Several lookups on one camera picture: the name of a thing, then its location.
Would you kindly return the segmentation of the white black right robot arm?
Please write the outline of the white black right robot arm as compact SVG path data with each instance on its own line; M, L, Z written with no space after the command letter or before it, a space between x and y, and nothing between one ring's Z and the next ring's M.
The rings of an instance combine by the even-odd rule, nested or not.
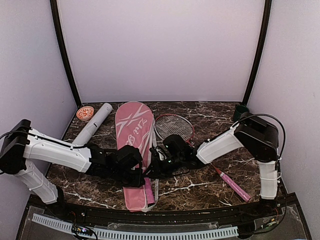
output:
M260 197L255 213L266 217L275 208L281 177L280 160L283 148L279 147L278 128L264 120L264 113L243 113L227 130L193 146L195 129L190 121L176 114L163 114L155 120L155 133L162 140L164 149L150 148L151 163L145 175L153 179L173 176L181 168L202 169L214 160L245 148L258 162Z

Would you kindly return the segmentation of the white cardboard shuttlecock tube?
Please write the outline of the white cardboard shuttlecock tube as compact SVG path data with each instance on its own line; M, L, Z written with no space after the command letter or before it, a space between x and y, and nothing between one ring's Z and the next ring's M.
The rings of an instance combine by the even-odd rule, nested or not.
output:
M87 144L112 110L113 107L109 103L104 103L73 140L72 144L77 146Z

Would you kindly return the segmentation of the pink racket cover bag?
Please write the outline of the pink racket cover bag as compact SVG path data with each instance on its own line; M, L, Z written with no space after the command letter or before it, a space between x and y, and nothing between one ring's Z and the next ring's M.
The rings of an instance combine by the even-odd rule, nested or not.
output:
M139 149L142 156L142 169L145 171L151 163L150 148L157 146L154 130L155 119L152 110L142 102L130 101L122 104L115 113L116 142L120 149L130 145ZM159 180L151 180L155 203L148 207L145 185L124 187L126 208L130 212L149 212L158 203Z

